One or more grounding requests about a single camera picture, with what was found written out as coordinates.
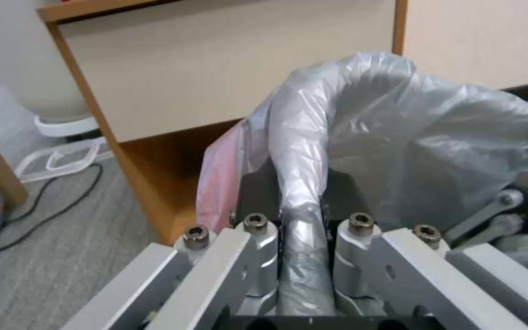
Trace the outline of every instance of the gray carpet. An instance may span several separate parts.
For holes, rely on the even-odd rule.
[[[0,152],[12,167],[35,150],[63,143],[40,136],[32,121],[0,84]],[[151,229],[115,159],[101,163],[104,175],[86,200],[0,253],[0,330],[59,328],[151,242]],[[96,171],[54,182],[29,219],[5,230],[0,245],[77,198]],[[27,205],[41,186],[28,184]]]

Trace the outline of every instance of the black cable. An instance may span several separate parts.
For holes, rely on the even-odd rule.
[[[56,217],[58,217],[59,215],[63,215],[64,213],[66,213],[67,211],[69,211],[70,209],[75,207],[77,204],[79,204],[80,201],[85,199],[91,193],[91,191],[94,190],[95,186],[97,186],[97,184],[99,183],[99,180],[101,179],[101,175],[103,174],[103,167],[101,165],[92,164],[90,167],[97,167],[99,169],[99,171],[97,172],[97,175],[96,175],[93,183],[89,186],[89,188],[87,188],[87,190],[84,193],[82,193],[81,196],[79,196],[79,198],[77,198],[71,204],[67,205],[65,208],[63,208],[60,211],[54,213],[53,215],[50,215],[48,218],[46,218],[46,219],[40,221],[38,224],[34,225],[30,230],[28,230],[25,234],[20,236],[18,239],[14,240],[13,242],[11,242],[9,244],[6,244],[6,245],[0,247],[0,252],[5,251],[6,249],[9,249],[9,248],[11,248],[13,246],[16,246],[17,244],[20,244],[21,242],[26,240],[32,233],[34,233],[38,228],[40,228],[43,225],[45,225],[46,223],[56,219]],[[38,204],[40,202],[40,199],[42,198],[42,195],[46,191],[46,188],[48,188],[48,186],[50,186],[50,184],[52,182],[56,181],[56,179],[57,178],[52,178],[52,179],[48,180],[42,186],[42,188],[40,189],[40,191],[38,192],[38,195],[36,196],[36,198],[34,200],[34,203],[30,207],[30,209],[28,209],[28,211],[26,211],[25,213],[23,213],[19,217],[16,217],[15,219],[11,219],[11,220],[7,220],[7,221],[3,222],[0,225],[0,234],[3,231],[3,229],[6,228],[9,224],[16,223],[17,221],[23,220],[23,219],[27,218],[29,215],[31,215],[36,210],[36,207],[38,206]]]

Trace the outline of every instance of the bolt head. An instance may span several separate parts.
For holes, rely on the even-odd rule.
[[[367,213],[356,212],[348,219],[348,229],[356,236],[368,236],[372,234],[374,220]]]
[[[412,232],[431,248],[438,249],[440,247],[441,232],[432,225],[418,224],[413,228]]]
[[[266,233],[268,218],[262,213],[250,213],[243,218],[243,229],[252,235]]]
[[[209,245],[209,230],[203,225],[193,225],[182,235],[182,241],[188,249],[203,249]]]

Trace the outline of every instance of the plastic wrap cover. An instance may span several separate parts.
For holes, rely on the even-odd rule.
[[[268,156],[287,219],[278,310],[331,314],[319,207],[328,167],[354,177],[383,230],[417,223],[446,230],[528,172],[528,103],[420,75],[390,54],[294,71],[207,150],[198,221],[223,227],[239,178]]]

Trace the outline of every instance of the white wall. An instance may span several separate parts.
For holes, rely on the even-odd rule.
[[[410,0],[404,55],[419,72],[507,88],[528,83],[528,0]]]

